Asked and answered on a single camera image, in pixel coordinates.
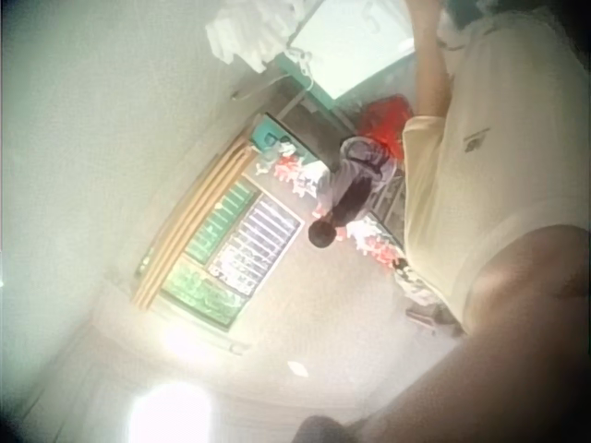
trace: clothing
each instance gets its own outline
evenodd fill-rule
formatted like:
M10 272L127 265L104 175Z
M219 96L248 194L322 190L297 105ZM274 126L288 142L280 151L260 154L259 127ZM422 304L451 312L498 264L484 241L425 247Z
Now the clothing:
M544 11L472 23L446 119L406 124L409 264L461 322L478 273L523 235L589 229L589 76Z
M316 190L319 205L329 211L336 206L349 186L362 177L371 179L371 195L355 220L361 220L369 212L373 197L392 180L396 172L396 160L371 138L351 137L341 146L339 169L327 171L318 181Z

